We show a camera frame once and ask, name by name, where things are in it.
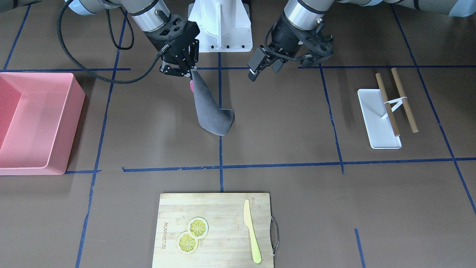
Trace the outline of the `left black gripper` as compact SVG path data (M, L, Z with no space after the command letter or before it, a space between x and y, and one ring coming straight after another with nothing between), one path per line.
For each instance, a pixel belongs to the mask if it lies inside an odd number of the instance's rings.
M317 20L311 29L299 29L284 14L268 30L264 45L258 46L248 62L248 78L255 82L265 68L277 73L288 61L298 61L302 67L316 66L334 53L331 35L323 35L325 22Z

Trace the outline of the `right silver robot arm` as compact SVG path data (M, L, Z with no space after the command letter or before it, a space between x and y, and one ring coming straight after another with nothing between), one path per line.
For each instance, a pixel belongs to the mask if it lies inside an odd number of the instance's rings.
M61 26L66 9L83 16L105 11L108 20L110 20L111 10L120 10L128 26L131 27L131 20L133 20L157 50L158 53L151 66L140 77L129 81L107 79L83 66L73 57L64 43ZM162 60L160 72L165 75L192 79L197 73L199 27L196 22L170 12L162 0L65 0L58 13L56 31L66 56L82 71L108 83L135 83L147 76L158 60Z

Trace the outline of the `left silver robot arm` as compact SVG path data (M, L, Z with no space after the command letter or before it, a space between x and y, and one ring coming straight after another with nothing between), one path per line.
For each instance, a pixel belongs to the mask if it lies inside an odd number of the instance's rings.
M413 10L468 17L475 14L475 0L287 0L277 21L269 28L264 44L257 47L248 62L248 78L254 82L267 67L278 73L287 62L304 68L327 61L334 53L332 35L323 33L324 15L335 3L371 7L380 3ZM301 47L308 50L297 55Z

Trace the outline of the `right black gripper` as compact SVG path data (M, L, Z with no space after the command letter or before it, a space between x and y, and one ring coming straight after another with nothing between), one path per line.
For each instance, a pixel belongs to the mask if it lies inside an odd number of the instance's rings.
M192 77L192 70L199 61L200 33L196 22L172 14L170 21L158 29L145 32L154 47L161 53L160 71L165 75Z

